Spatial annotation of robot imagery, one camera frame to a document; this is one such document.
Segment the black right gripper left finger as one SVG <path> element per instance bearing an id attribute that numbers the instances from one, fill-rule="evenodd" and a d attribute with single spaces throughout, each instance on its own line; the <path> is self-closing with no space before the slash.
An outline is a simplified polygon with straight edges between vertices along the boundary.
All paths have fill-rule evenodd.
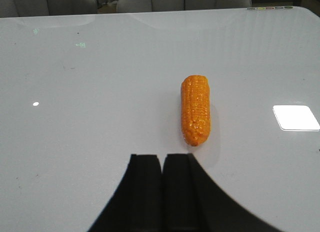
<path id="1" fill-rule="evenodd" d="M 132 154 L 121 182 L 89 231 L 161 231 L 161 172 L 156 155 Z"/>

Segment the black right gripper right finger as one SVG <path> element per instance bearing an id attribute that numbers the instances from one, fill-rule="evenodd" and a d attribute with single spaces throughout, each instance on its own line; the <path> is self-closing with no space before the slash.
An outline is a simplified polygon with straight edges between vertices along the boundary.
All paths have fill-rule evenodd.
<path id="1" fill-rule="evenodd" d="M 165 231 L 278 231 L 239 205 L 191 154 L 169 154 L 163 166 Z"/>

